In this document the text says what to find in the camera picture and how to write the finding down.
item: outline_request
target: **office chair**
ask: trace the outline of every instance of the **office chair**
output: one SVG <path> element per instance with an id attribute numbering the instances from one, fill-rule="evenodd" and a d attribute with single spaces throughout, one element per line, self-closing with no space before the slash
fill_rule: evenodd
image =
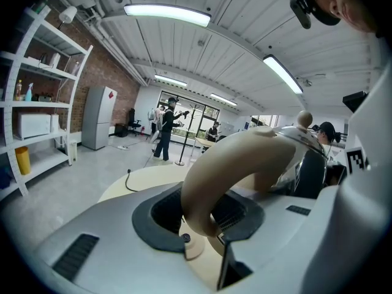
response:
<path id="1" fill-rule="evenodd" d="M 133 134 L 135 134 L 135 136 L 137 135 L 135 129 L 137 129 L 138 127 L 140 127 L 141 125 L 139 124 L 140 120 L 136 120 L 135 123 L 135 109 L 130 109 L 129 110 L 129 120 L 128 120 L 128 129 L 130 132 L 132 132 Z"/>

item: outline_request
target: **refrigerator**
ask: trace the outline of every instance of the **refrigerator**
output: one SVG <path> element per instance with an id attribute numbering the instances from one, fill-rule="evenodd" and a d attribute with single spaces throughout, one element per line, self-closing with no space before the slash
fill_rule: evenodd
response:
<path id="1" fill-rule="evenodd" d="M 108 145 L 111 114 L 116 97 L 117 92 L 106 86 L 89 89 L 81 128 L 83 146 L 97 150 Z"/>

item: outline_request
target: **grey concrete floor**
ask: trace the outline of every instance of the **grey concrete floor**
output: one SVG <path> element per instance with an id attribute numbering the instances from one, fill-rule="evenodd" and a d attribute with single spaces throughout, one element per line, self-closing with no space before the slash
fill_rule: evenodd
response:
<path id="1" fill-rule="evenodd" d="M 65 162 L 27 183 L 29 195 L 18 191 L 0 202 L 0 219 L 13 239 L 26 250 L 34 250 L 59 227 L 97 203 L 118 178 L 144 167 L 157 165 L 152 144 L 146 137 L 110 137 L 111 146 L 93 151 L 78 147 L 73 166 Z M 127 151 L 116 148 L 130 145 Z M 170 160 L 179 160 L 182 145 L 170 143 Z M 183 161 L 191 152 L 185 147 Z"/>

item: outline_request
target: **black and white tag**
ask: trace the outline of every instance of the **black and white tag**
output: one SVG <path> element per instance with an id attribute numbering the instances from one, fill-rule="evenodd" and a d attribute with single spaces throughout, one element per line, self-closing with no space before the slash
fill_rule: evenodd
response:
<path id="1" fill-rule="evenodd" d="M 365 170 L 365 159 L 363 157 L 362 147 L 345 149 L 345 161 L 349 174 Z"/>

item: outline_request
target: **desk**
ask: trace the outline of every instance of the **desk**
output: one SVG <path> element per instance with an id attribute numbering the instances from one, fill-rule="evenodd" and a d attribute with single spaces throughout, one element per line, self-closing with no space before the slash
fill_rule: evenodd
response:
<path id="1" fill-rule="evenodd" d="M 189 159 L 188 159 L 188 163 L 187 163 L 187 167 L 189 167 L 190 165 L 190 161 L 192 160 L 192 156 L 194 155 L 194 150 L 195 150 L 195 146 L 196 146 L 196 142 L 198 142 L 201 146 L 200 146 L 200 151 L 199 151 L 199 157 L 202 155 L 202 151 L 203 151 L 203 147 L 207 147 L 210 148 L 211 146 L 215 145 L 215 142 L 213 141 L 209 141 L 209 140 L 205 140 L 204 138 L 198 138 L 195 137 L 195 142 L 194 142 L 194 146 L 192 147 L 192 151 L 190 153 Z"/>
<path id="2" fill-rule="evenodd" d="M 177 165 L 163 165 L 136 170 L 129 175 L 127 185 L 134 190 L 143 190 L 154 186 L 177 183 L 185 180 L 189 168 Z M 115 181 L 101 196 L 98 202 L 111 198 L 132 194 L 125 187 L 128 174 Z M 210 245 L 207 238 L 193 232 L 186 223 L 182 223 L 179 235 L 188 233 L 191 239 L 202 239 L 202 253 L 187 263 L 212 290 L 216 290 L 216 284 L 221 270 L 222 257 Z"/>

